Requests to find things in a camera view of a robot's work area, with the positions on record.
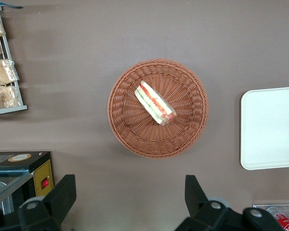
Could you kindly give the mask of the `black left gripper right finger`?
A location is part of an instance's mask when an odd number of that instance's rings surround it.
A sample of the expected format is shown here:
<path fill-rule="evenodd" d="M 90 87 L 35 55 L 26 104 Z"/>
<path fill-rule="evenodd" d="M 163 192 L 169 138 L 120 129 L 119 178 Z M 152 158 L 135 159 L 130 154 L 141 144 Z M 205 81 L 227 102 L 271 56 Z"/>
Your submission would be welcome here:
<path fill-rule="evenodd" d="M 177 231 L 242 231 L 242 216 L 216 200 L 209 200 L 194 175 L 185 177 L 185 203 L 189 212 Z"/>

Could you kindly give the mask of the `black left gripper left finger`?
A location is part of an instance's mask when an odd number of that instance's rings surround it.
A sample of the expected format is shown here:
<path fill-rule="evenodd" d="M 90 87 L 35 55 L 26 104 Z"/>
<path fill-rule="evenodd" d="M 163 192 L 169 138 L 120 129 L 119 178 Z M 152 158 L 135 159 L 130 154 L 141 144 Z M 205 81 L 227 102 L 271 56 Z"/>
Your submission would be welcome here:
<path fill-rule="evenodd" d="M 21 230 L 61 231 L 76 197 L 75 175 L 65 175 L 42 200 L 29 199 L 19 208 Z"/>

